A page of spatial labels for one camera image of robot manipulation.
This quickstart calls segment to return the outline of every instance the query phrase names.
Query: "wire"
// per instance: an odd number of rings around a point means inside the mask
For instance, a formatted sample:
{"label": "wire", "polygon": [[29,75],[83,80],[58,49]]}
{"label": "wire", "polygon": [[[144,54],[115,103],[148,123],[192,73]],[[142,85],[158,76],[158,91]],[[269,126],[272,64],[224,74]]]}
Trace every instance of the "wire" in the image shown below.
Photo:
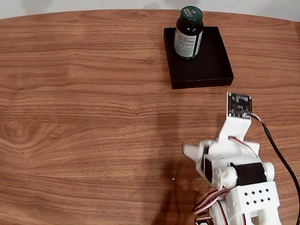
{"label": "wire", "polygon": [[218,190],[215,190],[215,191],[212,191],[210,192],[208,195],[206,195],[205,198],[203,198],[193,209],[192,211],[195,211],[196,209],[200,208],[201,206],[203,206],[205,203],[209,202],[213,196],[215,196],[216,194],[220,195],[222,194],[223,192],[227,192],[227,190],[225,189],[222,189],[220,191]]}
{"label": "wire", "polygon": [[212,220],[212,217],[197,218],[195,221],[195,225],[199,225],[197,222],[202,222],[202,221],[207,221],[207,220]]}
{"label": "wire", "polygon": [[248,113],[248,115],[254,117],[255,119],[257,119],[257,120],[260,121],[261,123],[263,122],[263,121],[261,120],[261,118],[259,118],[259,116],[256,115],[255,113]]}
{"label": "wire", "polygon": [[246,143],[242,142],[242,141],[239,140],[238,138],[236,138],[236,137],[234,137],[234,136],[228,136],[228,139],[233,139],[233,140],[237,141],[238,143],[245,145],[246,147],[248,147],[248,148],[251,150],[251,152],[252,152],[257,158],[259,158],[258,155],[254,152],[254,150],[253,150],[249,145],[247,145]]}
{"label": "wire", "polygon": [[242,214],[242,221],[243,221],[243,225],[246,225],[246,218],[245,218],[245,214]]}
{"label": "wire", "polygon": [[207,203],[206,205],[203,205],[201,207],[196,208],[195,210],[193,210],[194,214],[199,214],[201,212],[203,212],[204,210],[209,209],[221,196],[228,194],[229,190],[226,190],[224,192],[222,192],[221,194],[219,194],[218,196],[216,196],[215,198],[213,198],[209,203]]}
{"label": "wire", "polygon": [[300,224],[300,186],[299,186],[299,182],[297,180],[296,175],[294,174],[293,170],[291,169],[291,167],[289,166],[289,164],[287,163],[287,161],[285,160],[285,158],[283,157],[283,155],[281,154],[281,152],[279,151],[279,149],[277,148],[275,142],[273,141],[273,138],[271,136],[270,131],[268,130],[266,124],[254,113],[249,113],[250,116],[255,117],[258,121],[261,122],[263,129],[271,143],[271,145],[273,146],[273,149],[275,150],[276,154],[278,155],[278,157],[280,158],[281,162],[285,165],[286,169],[288,170],[288,172],[290,173],[292,180],[294,181],[294,184],[296,186],[297,189],[297,193],[298,193],[298,200],[299,200],[299,212],[298,212],[298,219],[297,219],[297,223],[296,225]]}
{"label": "wire", "polygon": [[219,207],[219,209],[220,209],[220,212],[221,212],[221,214],[222,214],[223,222],[225,223],[225,225],[228,225],[228,222],[227,222],[227,219],[226,219],[226,216],[225,216],[223,207],[222,207],[222,205],[221,205],[221,203],[220,203],[219,200],[217,201],[217,205],[218,205],[218,207]]}

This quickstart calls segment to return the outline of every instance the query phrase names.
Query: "white label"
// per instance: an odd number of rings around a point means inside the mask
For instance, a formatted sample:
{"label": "white label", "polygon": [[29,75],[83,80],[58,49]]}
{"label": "white label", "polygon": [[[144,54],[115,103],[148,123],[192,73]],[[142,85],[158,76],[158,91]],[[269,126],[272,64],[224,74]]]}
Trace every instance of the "white label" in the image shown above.
{"label": "white label", "polygon": [[198,44],[197,44],[195,55],[197,55],[198,52],[199,52],[199,47],[200,47],[200,42],[201,42],[201,38],[202,38],[202,33],[203,33],[203,31],[201,31],[201,33],[199,34],[199,39],[198,39]]}
{"label": "white label", "polygon": [[174,47],[176,53],[183,57],[192,57],[197,36],[188,36],[176,29]]}

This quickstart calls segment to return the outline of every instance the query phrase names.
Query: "dark green bottle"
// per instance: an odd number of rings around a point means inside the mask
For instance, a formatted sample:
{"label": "dark green bottle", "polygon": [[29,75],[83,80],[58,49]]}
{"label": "dark green bottle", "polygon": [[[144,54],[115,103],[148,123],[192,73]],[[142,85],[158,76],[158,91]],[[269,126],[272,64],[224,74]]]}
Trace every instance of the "dark green bottle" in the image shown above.
{"label": "dark green bottle", "polygon": [[203,13],[195,6],[186,6],[176,23],[174,47],[184,59],[194,58],[198,52],[203,32]]}

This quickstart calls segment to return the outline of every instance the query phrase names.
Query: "black tray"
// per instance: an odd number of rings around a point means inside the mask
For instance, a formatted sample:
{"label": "black tray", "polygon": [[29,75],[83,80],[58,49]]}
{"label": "black tray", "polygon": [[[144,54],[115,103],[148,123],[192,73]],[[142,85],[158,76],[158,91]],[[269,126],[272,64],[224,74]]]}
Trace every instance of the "black tray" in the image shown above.
{"label": "black tray", "polygon": [[195,58],[180,58],[174,49],[176,28],[164,29],[172,89],[227,86],[233,71],[218,27],[204,27],[199,53]]}

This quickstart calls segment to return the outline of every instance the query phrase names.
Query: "wooden table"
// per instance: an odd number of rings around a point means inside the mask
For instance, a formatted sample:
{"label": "wooden table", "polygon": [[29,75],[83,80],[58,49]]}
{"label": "wooden table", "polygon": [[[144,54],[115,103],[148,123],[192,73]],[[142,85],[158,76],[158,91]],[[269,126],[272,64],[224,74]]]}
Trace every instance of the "wooden table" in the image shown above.
{"label": "wooden table", "polygon": [[[181,152],[215,139],[225,94],[254,112],[300,177],[300,24],[228,13],[231,87],[172,90],[163,28],[178,11],[108,10],[0,21],[0,224],[191,225],[211,187]],[[247,139],[276,168],[284,225],[296,189],[263,128]]]}

